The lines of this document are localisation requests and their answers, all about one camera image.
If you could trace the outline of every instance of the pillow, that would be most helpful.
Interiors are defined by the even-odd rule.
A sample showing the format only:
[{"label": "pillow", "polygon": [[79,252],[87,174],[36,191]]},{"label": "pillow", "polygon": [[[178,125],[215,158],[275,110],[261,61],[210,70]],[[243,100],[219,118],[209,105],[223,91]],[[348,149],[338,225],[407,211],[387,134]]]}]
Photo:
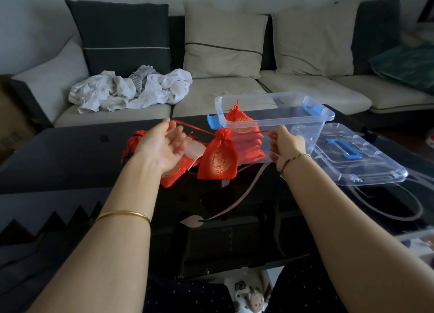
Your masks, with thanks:
[{"label": "pillow", "polygon": [[69,1],[90,75],[114,71],[124,78],[141,65],[171,72],[167,4]]},{"label": "pillow", "polygon": [[400,45],[369,62],[377,75],[434,95],[434,45]]},{"label": "pillow", "polygon": [[185,3],[184,69],[193,78],[259,78],[268,17]]},{"label": "pillow", "polygon": [[351,42],[358,2],[273,16],[277,74],[353,74]]},{"label": "pillow", "polygon": [[351,44],[354,75],[374,74],[369,59],[401,44],[400,8],[399,0],[360,3]]}]

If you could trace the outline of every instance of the bracelet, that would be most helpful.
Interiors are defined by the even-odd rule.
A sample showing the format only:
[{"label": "bracelet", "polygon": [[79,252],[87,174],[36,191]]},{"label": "bracelet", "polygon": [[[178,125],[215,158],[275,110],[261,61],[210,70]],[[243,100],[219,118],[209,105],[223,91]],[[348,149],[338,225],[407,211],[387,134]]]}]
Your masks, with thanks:
[{"label": "bracelet", "polygon": [[97,221],[99,221],[100,219],[106,218],[106,217],[111,216],[111,215],[138,216],[138,217],[142,217],[144,220],[146,220],[149,223],[149,225],[151,224],[151,220],[148,217],[146,217],[145,215],[142,215],[141,213],[138,213],[138,212],[129,211],[129,210],[115,210],[115,211],[105,212],[102,215],[99,215],[98,218],[96,218],[95,223]]},{"label": "bracelet", "polygon": [[283,177],[283,171],[285,169],[285,167],[288,165],[289,162],[291,162],[292,160],[295,160],[296,158],[302,156],[302,155],[307,155],[308,157],[310,157],[309,154],[307,153],[300,153],[299,155],[296,155],[295,157],[291,157],[290,159],[286,160],[285,163],[283,164],[283,166],[277,170],[278,173],[280,173]]}]

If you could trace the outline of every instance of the black glass table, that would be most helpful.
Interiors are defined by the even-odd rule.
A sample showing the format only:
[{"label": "black glass table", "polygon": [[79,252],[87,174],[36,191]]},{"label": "black glass table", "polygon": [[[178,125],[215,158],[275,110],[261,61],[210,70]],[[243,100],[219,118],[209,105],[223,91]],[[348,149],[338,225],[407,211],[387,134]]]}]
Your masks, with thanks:
[{"label": "black glass table", "polygon": [[[401,241],[433,232],[434,165],[350,117],[334,112],[333,122],[359,133],[409,171],[409,177],[400,184],[341,189]],[[178,120],[210,130],[206,116]],[[0,167],[0,253],[19,243],[44,244],[41,234],[49,234],[54,239],[43,248],[45,258],[47,253],[55,257],[55,264],[46,267],[53,274],[104,204],[122,169],[120,158],[127,139],[134,131],[150,129],[158,122],[47,129],[16,152]],[[205,142],[212,139],[200,131],[194,131],[194,135]],[[198,180],[196,170],[191,169],[169,189],[160,187],[151,223],[150,272],[191,278],[246,266],[284,265],[291,258],[309,254],[314,246],[310,231],[273,164],[230,212],[200,228],[189,229],[179,223],[194,214],[206,219],[230,206],[250,186],[260,167],[261,164],[254,164],[245,168],[227,186],[222,181]],[[68,240],[62,235],[67,233],[73,234]],[[37,252],[36,246],[28,249],[26,255]],[[9,258],[0,261],[0,276],[2,266],[20,261]],[[14,282],[16,289],[28,279]],[[0,307],[2,298],[10,292],[8,287],[10,284],[2,285],[0,281]]]}]

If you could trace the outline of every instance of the person's left hand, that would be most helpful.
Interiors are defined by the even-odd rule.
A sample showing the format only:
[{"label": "person's left hand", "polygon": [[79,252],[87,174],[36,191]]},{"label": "person's left hand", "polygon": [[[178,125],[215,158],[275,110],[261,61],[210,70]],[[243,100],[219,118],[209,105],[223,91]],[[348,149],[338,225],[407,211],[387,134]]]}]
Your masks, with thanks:
[{"label": "person's left hand", "polygon": [[134,155],[147,159],[161,174],[171,170],[184,155],[186,141],[182,129],[175,121],[165,118],[142,137]]}]

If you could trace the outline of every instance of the clear plastic container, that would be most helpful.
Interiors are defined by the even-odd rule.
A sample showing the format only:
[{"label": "clear plastic container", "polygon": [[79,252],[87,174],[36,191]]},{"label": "clear plastic container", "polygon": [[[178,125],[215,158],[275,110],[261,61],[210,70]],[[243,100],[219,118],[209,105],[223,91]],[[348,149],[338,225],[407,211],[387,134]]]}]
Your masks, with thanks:
[{"label": "clear plastic container", "polygon": [[[226,120],[225,114],[236,105],[237,101],[239,101],[240,111],[253,121]],[[310,154],[324,123],[335,118],[334,112],[300,92],[220,96],[215,98],[215,107],[219,126],[233,130],[232,138],[238,151],[239,165],[271,161],[268,134],[262,133],[263,138],[258,142],[257,135],[249,134],[253,128],[258,127],[259,131],[264,131],[272,130],[276,125],[285,125],[291,133],[305,138],[306,151]],[[259,160],[246,157],[246,153],[253,153],[255,150],[253,147],[256,145],[260,146],[265,157]]]},{"label": "clear plastic container", "polygon": [[327,123],[312,157],[341,186],[399,183],[407,170],[340,123]]}]

